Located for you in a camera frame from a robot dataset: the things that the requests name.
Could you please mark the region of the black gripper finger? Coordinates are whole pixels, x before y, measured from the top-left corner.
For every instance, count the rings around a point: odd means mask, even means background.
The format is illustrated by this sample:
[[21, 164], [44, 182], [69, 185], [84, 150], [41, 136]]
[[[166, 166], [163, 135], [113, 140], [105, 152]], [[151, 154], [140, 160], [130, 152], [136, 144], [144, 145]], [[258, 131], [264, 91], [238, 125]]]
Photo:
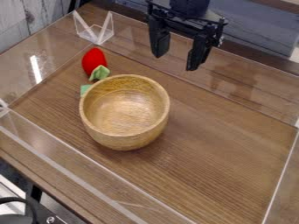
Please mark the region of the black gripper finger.
[[160, 58], [170, 50], [171, 39], [166, 22], [160, 18], [148, 17], [148, 32], [152, 54], [156, 58]]
[[187, 71], [195, 71], [200, 64], [203, 64], [208, 58], [211, 52], [211, 39], [206, 34], [198, 34], [194, 37], [192, 48], [187, 57]]

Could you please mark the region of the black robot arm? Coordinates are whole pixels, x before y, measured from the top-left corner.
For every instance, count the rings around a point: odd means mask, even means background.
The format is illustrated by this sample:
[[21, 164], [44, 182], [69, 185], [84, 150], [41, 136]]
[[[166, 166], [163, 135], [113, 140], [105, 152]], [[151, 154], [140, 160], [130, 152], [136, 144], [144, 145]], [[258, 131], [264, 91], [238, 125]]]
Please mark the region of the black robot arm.
[[228, 20], [210, 10], [211, 0], [146, 0], [151, 51], [156, 58], [166, 55], [171, 33], [192, 39], [186, 70], [199, 68], [210, 56], [211, 48], [223, 43], [223, 30]]

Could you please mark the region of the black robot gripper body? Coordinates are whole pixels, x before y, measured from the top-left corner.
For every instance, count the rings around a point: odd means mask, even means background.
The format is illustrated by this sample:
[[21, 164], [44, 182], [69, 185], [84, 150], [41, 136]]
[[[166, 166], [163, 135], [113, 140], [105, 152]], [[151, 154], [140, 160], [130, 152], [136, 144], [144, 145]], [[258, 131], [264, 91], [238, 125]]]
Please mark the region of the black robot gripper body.
[[147, 20], [160, 18], [168, 31], [192, 37], [203, 33], [210, 37], [212, 46], [223, 42], [223, 29], [228, 20], [210, 10], [211, 0], [146, 0]]

